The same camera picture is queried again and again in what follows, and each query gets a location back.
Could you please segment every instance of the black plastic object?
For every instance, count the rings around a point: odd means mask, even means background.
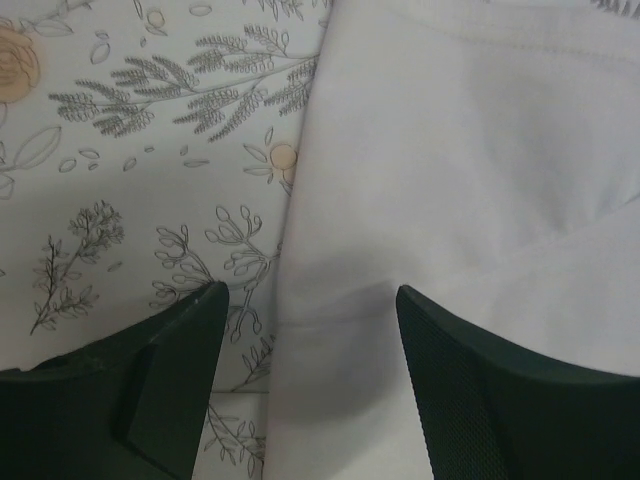
[[[396,306],[436,480],[640,478],[640,379],[527,350],[411,287]]]
[[[34,370],[0,373],[3,480],[190,480],[224,284]]]

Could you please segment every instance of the fern illustration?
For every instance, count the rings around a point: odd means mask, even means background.
[[[640,3],[637,0],[591,0],[591,3],[605,12],[634,20],[640,19]]]
[[[295,2],[282,0],[278,8]],[[174,123],[195,123],[201,134],[222,125],[209,136],[218,141],[246,122],[260,107],[279,105],[280,115],[304,108],[311,91],[318,55],[291,55],[289,33],[261,25],[245,25],[244,37],[208,35],[195,42],[205,51],[192,55],[186,67],[160,55],[129,56],[127,68],[111,72],[114,86],[81,79],[75,83],[85,92],[52,93],[59,102],[58,115],[70,122],[91,121],[102,135],[123,137],[147,128],[160,102],[189,99],[187,113]],[[223,70],[242,77],[200,87],[198,75]],[[286,75],[288,85],[269,95],[262,82],[273,75]]]

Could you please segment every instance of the gray leaf drawing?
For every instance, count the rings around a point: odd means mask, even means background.
[[[0,173],[0,200],[9,200],[13,195],[15,181],[8,175]]]
[[[256,177],[271,175],[273,173],[271,167],[247,167],[243,168],[242,171],[250,175],[255,175]]]
[[[271,145],[271,140],[273,140],[273,127],[269,128],[264,136],[264,144],[266,147]]]
[[[122,171],[128,172],[129,170],[131,170],[133,167],[136,166],[136,163],[138,163],[138,160],[136,160],[135,157],[127,158],[124,162],[124,165],[122,166]]]
[[[147,32],[151,33],[152,35],[159,35],[161,37],[167,36],[167,32],[165,32],[161,28],[156,28],[153,25],[145,25],[144,28],[146,28]]]
[[[49,127],[35,133],[18,149],[13,159],[14,167],[28,170],[40,165],[58,148],[61,136],[61,127]]]
[[[202,167],[203,165],[208,165],[211,163],[209,160],[185,160],[184,166],[188,168],[197,168]]]
[[[33,28],[43,37],[64,37],[73,34],[69,25],[53,18],[46,18],[35,24]]]
[[[81,148],[78,153],[90,160],[97,160],[100,158],[100,154],[93,148]]]
[[[71,170],[76,168],[78,161],[75,158],[63,158],[58,166],[58,171],[60,173],[69,173]]]
[[[0,103],[0,128],[2,128],[2,126],[4,125],[4,122],[7,121],[7,104],[6,103]]]
[[[104,62],[107,58],[109,58],[110,53],[111,45],[103,42],[96,43],[91,49],[91,63],[94,65],[98,65],[99,63]]]
[[[189,13],[195,17],[204,17],[209,15],[213,9],[210,5],[206,4],[194,4],[189,7]]]
[[[243,146],[244,146],[244,149],[247,152],[249,152],[249,154],[253,158],[255,158],[256,160],[258,160],[258,161],[260,161],[262,163],[267,163],[267,156],[264,153],[262,153],[259,148],[253,147],[251,145],[247,145],[246,143]]]
[[[69,2],[67,0],[60,0],[58,3],[58,17],[66,18],[69,13]]]
[[[107,268],[107,272],[115,272],[116,270],[118,270],[120,267],[122,266],[122,262],[115,262],[112,263],[111,265],[109,265],[109,267]]]
[[[140,20],[142,20],[144,17],[142,16],[142,5],[140,4],[140,0],[133,0],[133,4],[136,7],[136,13],[138,14],[138,17],[140,18]]]

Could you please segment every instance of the dotted flower illustration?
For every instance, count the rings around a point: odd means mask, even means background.
[[[272,144],[273,127],[271,127],[264,138],[265,150],[254,145],[244,144],[244,149],[262,165],[246,167],[245,173],[257,177],[266,176],[267,183],[271,184],[274,178],[279,178],[279,183],[288,195],[291,195],[293,180],[298,163],[298,152],[285,142]]]

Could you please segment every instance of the fabric fold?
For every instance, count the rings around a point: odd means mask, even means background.
[[[430,478],[394,297],[639,374],[640,25],[338,3],[278,278],[266,480]]]

